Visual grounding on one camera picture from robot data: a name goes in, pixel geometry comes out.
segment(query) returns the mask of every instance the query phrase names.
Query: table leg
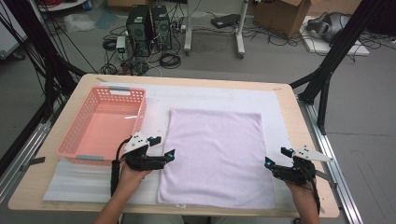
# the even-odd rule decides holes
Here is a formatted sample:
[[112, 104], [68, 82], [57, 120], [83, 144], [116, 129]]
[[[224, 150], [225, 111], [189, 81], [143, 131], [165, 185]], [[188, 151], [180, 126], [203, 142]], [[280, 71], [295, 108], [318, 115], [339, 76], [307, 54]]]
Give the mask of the table leg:
[[242, 11], [241, 11], [240, 20], [239, 20], [239, 25], [235, 31], [236, 44], [238, 46], [238, 54], [241, 56], [241, 59], [243, 59], [245, 57], [245, 47], [244, 47], [244, 40], [242, 38], [242, 30], [244, 28], [247, 10], [248, 10], [248, 0], [244, 0], [244, 4], [242, 5]]

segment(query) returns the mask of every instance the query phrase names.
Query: folded towel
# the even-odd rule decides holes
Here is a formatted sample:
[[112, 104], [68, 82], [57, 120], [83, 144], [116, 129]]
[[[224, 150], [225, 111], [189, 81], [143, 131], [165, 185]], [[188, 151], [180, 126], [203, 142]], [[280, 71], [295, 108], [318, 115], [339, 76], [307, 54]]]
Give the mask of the folded towel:
[[159, 203], [275, 207], [261, 114], [172, 108], [163, 150], [174, 148], [176, 159], [161, 173]]

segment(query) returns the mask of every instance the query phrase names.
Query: black cable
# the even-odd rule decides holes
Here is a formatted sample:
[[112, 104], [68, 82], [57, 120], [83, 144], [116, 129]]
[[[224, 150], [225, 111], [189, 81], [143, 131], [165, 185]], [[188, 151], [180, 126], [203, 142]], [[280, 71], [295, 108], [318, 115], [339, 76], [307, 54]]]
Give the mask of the black cable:
[[176, 54], [165, 53], [160, 58], [160, 66], [167, 69], [175, 69], [181, 65], [180, 57]]

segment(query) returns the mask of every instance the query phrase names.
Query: computer tower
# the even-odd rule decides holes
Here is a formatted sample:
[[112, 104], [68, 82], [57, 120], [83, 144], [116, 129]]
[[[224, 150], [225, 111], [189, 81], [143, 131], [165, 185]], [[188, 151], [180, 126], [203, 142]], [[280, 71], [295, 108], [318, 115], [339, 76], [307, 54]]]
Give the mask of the computer tower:
[[151, 8], [154, 37], [157, 49], [171, 49], [172, 39], [169, 16], [165, 6]]
[[134, 56], [149, 56], [152, 49], [149, 43], [153, 39], [149, 6], [133, 5], [126, 21]]

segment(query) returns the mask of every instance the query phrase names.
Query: pink basket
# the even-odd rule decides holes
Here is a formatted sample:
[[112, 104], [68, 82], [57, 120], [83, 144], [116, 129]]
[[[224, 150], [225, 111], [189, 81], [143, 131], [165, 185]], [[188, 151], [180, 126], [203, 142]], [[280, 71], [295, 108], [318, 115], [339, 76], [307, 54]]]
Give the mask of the pink basket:
[[73, 163], [110, 165], [123, 140], [139, 131], [146, 112], [146, 91], [93, 87], [58, 147]]

